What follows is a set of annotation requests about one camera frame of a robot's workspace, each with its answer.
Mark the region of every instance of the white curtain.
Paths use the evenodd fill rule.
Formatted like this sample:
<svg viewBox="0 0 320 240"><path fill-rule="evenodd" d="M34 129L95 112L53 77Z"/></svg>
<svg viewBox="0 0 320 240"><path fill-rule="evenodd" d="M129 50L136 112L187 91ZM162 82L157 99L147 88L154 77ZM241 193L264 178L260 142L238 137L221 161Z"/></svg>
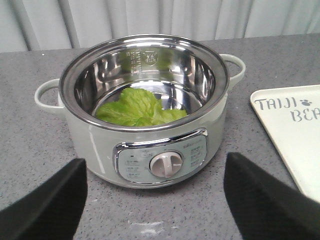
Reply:
<svg viewBox="0 0 320 240"><path fill-rule="evenodd" d="M214 40L320 33L320 0L0 0L0 52L133 34Z"/></svg>

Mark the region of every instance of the pot rim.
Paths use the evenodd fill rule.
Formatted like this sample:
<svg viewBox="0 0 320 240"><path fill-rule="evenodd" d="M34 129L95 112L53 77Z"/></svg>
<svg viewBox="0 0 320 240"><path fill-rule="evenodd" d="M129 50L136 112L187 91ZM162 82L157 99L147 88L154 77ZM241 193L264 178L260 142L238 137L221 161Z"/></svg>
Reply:
<svg viewBox="0 0 320 240"><path fill-rule="evenodd" d="M100 52L105 54L108 52L108 50L110 51L110 50L116 49L116 47L121 45L121 43L123 42L126 42L126 41L131 43L139 42L139 41L141 42L143 41L143 39L145 40L148 39L149 41L150 40L161 41L162 39L167 39L167 40L174 41L176 45L179 45L179 43L183 43L184 48L186 48L186 46L188 45L189 49L198 49L199 51L205 52L208 56L216 58L219 61L220 67L222 67L223 73L225 75L223 79L225 83L223 84L223 89L221 87L218 93L219 96L216 96L218 94L216 93L216 90L214 90L213 96L215 96L215 99L212 96L208 102L206 102L202 107L200 107L195 112L188 114L187 116L180 118L178 120L171 121L164 124L153 125L153 126L122 126L122 125L116 125L110 122L106 122L85 112L78 104L74 103L76 101L75 99L72 99L72 101L70 101L70 99L66 97L66 95L72 95L73 93L73 90L70 90L70 89L69 89L69 92L66 91L66 88L68 87L68 80L72 78L76 79L80 75L79 73L81 73L85 69L84 67L87 67L89 64L96 61L97 58L94 58L94 56L98 55ZM211 70L216 78L216 74L215 74L216 72L212 68ZM75 59L73 59L62 72L61 78L59 80L58 90L59 90L60 98L64 106L66 107L66 109L69 112L71 112L74 116L76 116L78 119L102 129L107 129L107 130L112 130L117 132L134 132L134 133L139 132L140 133L140 132L154 132L159 130L168 130L178 126L182 126L186 123L190 123L200 118L201 116L207 114L208 112L212 111L215 108L215 106L219 104L222 98L226 95L229 88L229 82L230 82L230 78L228 74L228 69L224 60L217 52L205 46L204 44L186 37L181 37L176 35L135 34L135 35L128 35L128 36L119 37L119 38L115 38L115 39L111 39L111 40L99 43L89 48L88 50L80 54L78 57L76 57Z"/></svg>

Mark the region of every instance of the pot handle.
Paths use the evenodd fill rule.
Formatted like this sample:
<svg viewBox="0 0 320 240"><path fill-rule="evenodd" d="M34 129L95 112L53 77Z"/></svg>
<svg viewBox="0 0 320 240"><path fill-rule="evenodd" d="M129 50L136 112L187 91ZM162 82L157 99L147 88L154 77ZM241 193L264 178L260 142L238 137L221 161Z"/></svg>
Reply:
<svg viewBox="0 0 320 240"><path fill-rule="evenodd" d="M236 85L238 82L240 82L244 78L246 65L244 61L242 61L240 58L236 56L233 56L230 54L220 54L220 56L225 62L233 63L240 68L240 72L238 74L230 77L228 90L231 90L234 87L234 85Z"/></svg>
<svg viewBox="0 0 320 240"><path fill-rule="evenodd" d="M65 118L64 115L64 104L60 98L60 94L58 93L58 106L48 105L41 102L42 95L50 89L58 88L59 86L59 78L49 80L42 85L40 85L34 93L34 101L46 113L58 115L60 118Z"/></svg>

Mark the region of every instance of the control panel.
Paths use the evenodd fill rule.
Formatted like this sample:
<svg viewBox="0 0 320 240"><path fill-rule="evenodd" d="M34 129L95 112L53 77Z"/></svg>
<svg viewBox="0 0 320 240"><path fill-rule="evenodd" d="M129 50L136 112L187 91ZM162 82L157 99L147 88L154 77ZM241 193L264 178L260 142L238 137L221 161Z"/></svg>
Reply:
<svg viewBox="0 0 320 240"><path fill-rule="evenodd" d="M127 181L155 184L180 178L200 167L207 155L207 131L195 131L114 148L114 168Z"/></svg>

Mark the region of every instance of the control knob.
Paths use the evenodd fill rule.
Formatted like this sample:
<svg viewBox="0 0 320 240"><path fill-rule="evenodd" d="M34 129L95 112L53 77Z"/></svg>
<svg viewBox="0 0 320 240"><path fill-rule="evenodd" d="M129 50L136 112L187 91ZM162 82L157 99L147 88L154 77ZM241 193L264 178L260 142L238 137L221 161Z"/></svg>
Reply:
<svg viewBox="0 0 320 240"><path fill-rule="evenodd" d="M150 171L157 177L170 178L180 170L182 163L180 154L175 151L165 151L152 158Z"/></svg>

